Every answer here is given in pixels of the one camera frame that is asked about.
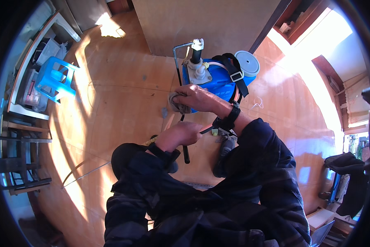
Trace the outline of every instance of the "white plastic fitting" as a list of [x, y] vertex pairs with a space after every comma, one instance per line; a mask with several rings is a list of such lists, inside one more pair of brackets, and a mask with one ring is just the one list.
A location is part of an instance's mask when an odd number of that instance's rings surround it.
[[194, 72], [194, 76], [197, 79], [203, 79], [205, 77], [205, 70], [209, 67], [208, 62], [202, 63], [202, 65]]
[[192, 63], [190, 59], [188, 60], [188, 67], [191, 68], [192, 70], [197, 70], [200, 68], [200, 66], [203, 64], [203, 59], [200, 58], [200, 61], [197, 64]]
[[192, 49], [195, 49], [196, 51], [200, 51], [204, 49], [204, 40], [203, 39], [194, 39], [193, 40]]

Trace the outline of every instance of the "wristwatch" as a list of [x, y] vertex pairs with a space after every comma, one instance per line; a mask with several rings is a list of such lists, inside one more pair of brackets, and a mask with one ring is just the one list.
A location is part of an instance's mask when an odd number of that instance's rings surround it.
[[164, 161], [165, 164], [173, 163], [181, 154], [181, 152], [177, 149], [175, 149], [172, 153], [168, 151], [164, 152], [158, 146], [156, 146], [154, 142], [148, 146], [148, 150], [153, 153], [154, 156]]
[[238, 104], [237, 101], [232, 101], [233, 108], [232, 111], [229, 113], [227, 117], [224, 119], [217, 117], [214, 122], [212, 123], [212, 126], [221, 129], [224, 131], [226, 134], [232, 136], [233, 133], [230, 132], [234, 128], [234, 121], [237, 119], [238, 115], [240, 115], [240, 105]]

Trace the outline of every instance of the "gray sneaker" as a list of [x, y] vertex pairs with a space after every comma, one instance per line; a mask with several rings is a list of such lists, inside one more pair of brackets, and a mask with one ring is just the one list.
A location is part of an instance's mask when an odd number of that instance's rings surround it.
[[222, 164], [223, 158], [234, 149], [235, 142], [234, 139], [230, 136], [224, 137], [225, 140], [222, 141], [222, 144], [219, 149], [219, 158], [217, 164], [214, 166], [214, 169], [212, 170], [212, 173], [216, 177], [226, 177], [227, 174], [225, 172], [225, 169]]

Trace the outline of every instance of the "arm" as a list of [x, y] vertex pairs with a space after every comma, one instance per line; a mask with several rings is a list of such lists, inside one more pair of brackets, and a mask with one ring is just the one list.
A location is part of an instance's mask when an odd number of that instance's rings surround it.
[[164, 152], [173, 152], [178, 146], [189, 146], [196, 143], [202, 137], [202, 134], [199, 133], [202, 127], [194, 122], [179, 121], [173, 127], [163, 131], [155, 144]]
[[[232, 110], [231, 104], [201, 87], [186, 85], [176, 89], [187, 96], [177, 96], [174, 101], [199, 111], [215, 113], [225, 118]], [[277, 137], [270, 125], [262, 119], [253, 120], [241, 112], [234, 122], [238, 135], [238, 148], [252, 157], [262, 189], [260, 203], [276, 212], [310, 242], [309, 225], [303, 210], [296, 178], [296, 162], [291, 152]]]

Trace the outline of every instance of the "gray cloth rag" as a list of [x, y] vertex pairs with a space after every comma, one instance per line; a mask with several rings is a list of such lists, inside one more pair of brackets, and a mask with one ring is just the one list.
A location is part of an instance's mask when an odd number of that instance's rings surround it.
[[186, 94], [179, 93], [179, 92], [169, 93], [168, 97], [167, 97], [167, 100], [168, 100], [168, 104], [171, 106], [171, 109], [173, 109], [173, 111], [180, 112], [182, 114], [192, 113], [192, 109], [189, 106], [182, 105], [182, 104], [179, 104], [179, 103], [175, 103], [173, 101], [173, 98], [175, 96], [186, 96]]

